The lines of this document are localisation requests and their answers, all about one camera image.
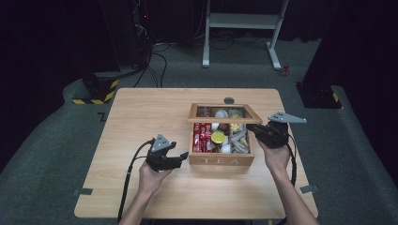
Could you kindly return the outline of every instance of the warning tape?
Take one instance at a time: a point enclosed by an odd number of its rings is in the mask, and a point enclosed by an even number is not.
[[[106,96],[104,99],[98,99],[98,98],[74,98],[72,101],[75,104],[78,105],[84,105],[84,104],[96,104],[96,105],[101,105],[101,104],[107,104],[111,101],[112,97],[115,94],[115,89],[119,83],[119,80],[113,81],[109,87],[109,90],[105,93]]]

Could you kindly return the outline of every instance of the gray carpet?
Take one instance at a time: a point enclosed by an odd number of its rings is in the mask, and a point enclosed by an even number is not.
[[[306,109],[295,87],[301,82],[319,44],[278,41],[277,54],[290,75],[280,77],[270,63],[261,39],[236,42],[226,50],[210,49],[210,67],[202,68],[203,48],[159,45],[154,52],[167,59],[163,87],[275,88],[287,113],[305,117],[305,125],[291,125],[310,184],[321,224],[398,224],[398,191],[364,135],[344,89],[333,86],[341,110]],[[213,41],[222,48],[225,42]],[[164,61],[150,63],[158,85]],[[133,87],[139,74],[120,79]],[[25,140],[0,176],[0,224],[115,224],[115,218],[77,218],[73,191],[84,183],[105,122],[112,107],[74,105],[80,85],[64,90],[66,103],[43,121]],[[156,87],[149,70],[137,84]],[[253,224],[268,224],[255,220]]]

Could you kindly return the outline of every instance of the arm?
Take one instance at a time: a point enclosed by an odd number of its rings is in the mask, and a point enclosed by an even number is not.
[[[281,148],[268,148],[264,143],[258,141],[263,148],[266,158],[266,164],[275,181],[276,188],[281,197],[284,212],[286,213],[287,223],[293,224],[319,224],[311,213],[308,206],[300,198],[296,189],[290,183],[286,167],[290,159],[287,146]]]
[[[164,172],[153,171],[146,162],[140,168],[140,184],[137,194],[132,200],[128,210],[120,220],[120,225],[139,225],[146,207],[152,198],[153,194],[161,187],[161,182],[173,170]]]

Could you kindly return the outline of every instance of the wooden tea box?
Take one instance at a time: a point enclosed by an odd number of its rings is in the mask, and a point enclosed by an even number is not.
[[[246,124],[263,120],[247,104],[193,103],[190,123],[190,164],[250,166],[254,134]]]

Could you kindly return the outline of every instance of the box lid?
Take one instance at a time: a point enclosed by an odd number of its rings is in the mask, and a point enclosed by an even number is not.
[[[263,120],[247,104],[193,103],[188,122],[262,124]]]

